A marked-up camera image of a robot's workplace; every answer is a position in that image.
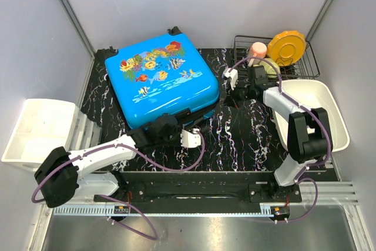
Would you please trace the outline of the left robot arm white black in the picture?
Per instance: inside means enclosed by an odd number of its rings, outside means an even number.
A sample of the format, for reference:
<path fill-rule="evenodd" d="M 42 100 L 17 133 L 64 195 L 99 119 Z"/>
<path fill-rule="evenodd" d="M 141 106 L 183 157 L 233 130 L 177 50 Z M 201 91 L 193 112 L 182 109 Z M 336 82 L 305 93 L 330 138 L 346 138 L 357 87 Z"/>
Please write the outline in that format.
<path fill-rule="evenodd" d="M 112 173 L 95 176 L 95 172 L 113 163 L 141 156 L 156 167 L 172 172 L 148 157 L 158 147 L 201 145 L 199 133 L 191 133 L 175 116 L 164 114 L 126 134 L 91 148 L 68 151 L 54 148 L 34 173 L 37 187 L 32 203 L 44 203 L 49 208 L 62 206 L 74 198 L 105 195 L 119 202 L 126 197 L 127 187 Z"/>

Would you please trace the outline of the blue cartoon fish suitcase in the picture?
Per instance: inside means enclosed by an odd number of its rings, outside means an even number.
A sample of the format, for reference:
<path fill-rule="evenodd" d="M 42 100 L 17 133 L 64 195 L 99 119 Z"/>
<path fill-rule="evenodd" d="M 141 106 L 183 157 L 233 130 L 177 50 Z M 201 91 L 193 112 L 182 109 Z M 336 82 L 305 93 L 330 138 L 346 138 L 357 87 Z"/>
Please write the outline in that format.
<path fill-rule="evenodd" d="M 139 128 L 169 114 L 188 125 L 214 114 L 217 77 L 178 27 L 124 48 L 98 50 L 127 126 Z"/>

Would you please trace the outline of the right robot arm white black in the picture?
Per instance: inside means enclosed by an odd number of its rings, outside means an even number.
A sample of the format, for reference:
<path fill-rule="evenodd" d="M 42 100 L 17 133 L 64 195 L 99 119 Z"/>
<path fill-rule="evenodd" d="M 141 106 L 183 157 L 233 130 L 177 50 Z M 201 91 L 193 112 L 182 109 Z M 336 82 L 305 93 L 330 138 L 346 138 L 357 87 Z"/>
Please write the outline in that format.
<path fill-rule="evenodd" d="M 287 122 L 288 155 L 267 183 L 268 198 L 283 200 L 310 166 L 323 161 L 332 152 L 330 123 L 324 108 L 309 108 L 282 89 L 282 80 L 271 82 L 263 66 L 248 68 L 248 80 L 239 79 L 235 68 L 227 68 L 227 98 L 233 106 L 246 100 L 262 102 Z"/>

